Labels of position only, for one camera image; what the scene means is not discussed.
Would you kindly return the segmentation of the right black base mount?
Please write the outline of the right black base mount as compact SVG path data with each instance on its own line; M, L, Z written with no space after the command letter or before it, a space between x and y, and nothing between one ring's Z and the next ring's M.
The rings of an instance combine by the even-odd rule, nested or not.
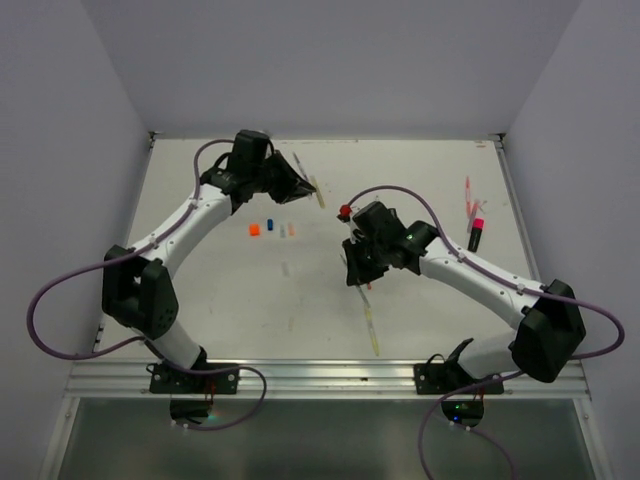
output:
M433 354L413 365L418 395L446 394L477 385L513 367L510 337L499 335L486 340L463 340L448 357Z

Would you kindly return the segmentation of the aluminium front rail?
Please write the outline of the aluminium front rail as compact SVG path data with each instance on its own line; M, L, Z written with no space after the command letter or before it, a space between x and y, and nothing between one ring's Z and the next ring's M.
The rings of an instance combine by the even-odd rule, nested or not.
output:
M71 398L146 398L151 395L149 358L115 358L72 366L64 394ZM417 396L413 360L283 360L249 362L267 380L273 400L407 400ZM571 362L555 382L526 376L504 383L497 400L582 400L590 391L579 363Z

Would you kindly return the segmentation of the pink pen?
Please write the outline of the pink pen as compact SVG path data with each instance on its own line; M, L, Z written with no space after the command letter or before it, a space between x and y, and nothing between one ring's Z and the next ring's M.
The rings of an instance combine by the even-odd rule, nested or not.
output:
M480 213L484 213L486 202L472 197L471 178L465 178L465 209L469 224L472 225Z

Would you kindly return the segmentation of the grey thin pen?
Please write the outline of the grey thin pen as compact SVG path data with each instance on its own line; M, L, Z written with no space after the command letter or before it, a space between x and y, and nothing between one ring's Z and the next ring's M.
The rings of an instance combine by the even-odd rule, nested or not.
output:
M304 169L304 167L303 167L303 165L302 165L302 163L301 163L301 161L300 161L299 156L298 156L295 152L292 152L292 153L293 153L293 157L294 157L294 160L295 160L295 162L296 162L296 165L298 166L298 168L299 168L299 170L300 170L300 172L301 172L302 176L303 176L304 178L307 178L306 171L305 171L305 169Z

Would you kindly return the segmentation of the yellow pen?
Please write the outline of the yellow pen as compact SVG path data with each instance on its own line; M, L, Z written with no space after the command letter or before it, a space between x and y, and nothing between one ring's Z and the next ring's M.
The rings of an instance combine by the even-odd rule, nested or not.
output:
M378 357L380 355L380 349L379 349L376 331L373 324L373 316L372 316L372 310L370 306L366 306L366 305L364 306L364 315L365 315L365 321L366 321L372 349L373 349L374 355Z
M310 182L313 185L314 189L315 189L315 196L317 198L318 204L320 206L321 209L325 209L326 208L326 203L324 201L324 197L320 188L320 185L317 181L317 179L315 178L315 176L310 176Z

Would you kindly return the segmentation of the orange highlighter cap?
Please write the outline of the orange highlighter cap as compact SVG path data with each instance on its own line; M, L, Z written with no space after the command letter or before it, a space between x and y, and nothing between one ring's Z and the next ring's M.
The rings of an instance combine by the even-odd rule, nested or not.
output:
M259 236L261 234L260 226L258 224L251 224L249 226L249 235L252 237Z

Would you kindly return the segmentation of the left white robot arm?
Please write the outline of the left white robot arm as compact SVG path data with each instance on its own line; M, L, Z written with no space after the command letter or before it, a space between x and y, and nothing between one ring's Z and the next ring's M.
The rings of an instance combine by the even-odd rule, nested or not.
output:
M178 321L173 278L195 247L254 195L266 193L286 204L315 193L259 131L241 130L206 171L196 170L185 202L158 228L129 248L105 255L102 310L140 334L148 348L174 369L185 392L201 390L208 379L206 352Z

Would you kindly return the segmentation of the black pink highlighter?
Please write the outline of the black pink highlighter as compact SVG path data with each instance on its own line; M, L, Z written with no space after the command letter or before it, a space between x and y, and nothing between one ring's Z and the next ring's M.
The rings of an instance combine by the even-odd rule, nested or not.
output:
M483 234L483 230L484 230L484 225L485 225L485 220L483 218L475 218L473 223L472 223L472 227L471 227L471 231L470 231L470 236L469 236L469 242L468 242L468 247L467 249L470 252L477 252L479 245L480 245L480 241L481 241L481 237Z

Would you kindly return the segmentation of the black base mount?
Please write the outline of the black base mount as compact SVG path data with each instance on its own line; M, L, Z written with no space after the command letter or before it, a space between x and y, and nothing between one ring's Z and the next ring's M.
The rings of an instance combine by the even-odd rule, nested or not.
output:
M418 395L446 394L477 385L513 367L510 337L499 335L486 340L463 340L448 357L433 354L413 365Z
M235 395L240 379L237 363L211 363L204 359L204 353L189 371L166 361L150 363L146 370L151 375L149 391L153 394Z

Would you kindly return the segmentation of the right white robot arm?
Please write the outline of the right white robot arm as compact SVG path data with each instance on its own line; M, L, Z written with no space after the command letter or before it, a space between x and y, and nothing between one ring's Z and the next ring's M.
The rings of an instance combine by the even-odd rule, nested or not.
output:
M515 277L462 249L424 221L405 226L392 208L374 201L355 211L341 206L350 228L342 247L349 286L370 284L390 268L439 281L484 306L510 328L484 340L462 341L440 364L422 373L440 392L468 392L496 374L521 371L552 383L586 335L572 288L555 280L545 286Z

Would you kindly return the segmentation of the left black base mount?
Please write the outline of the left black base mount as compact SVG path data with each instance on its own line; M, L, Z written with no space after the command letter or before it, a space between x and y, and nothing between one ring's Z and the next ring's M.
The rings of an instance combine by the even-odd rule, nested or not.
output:
M150 363L146 370L151 375L149 391L153 394L235 395L240 379L237 363L211 363L204 359L204 353L189 371L166 361Z

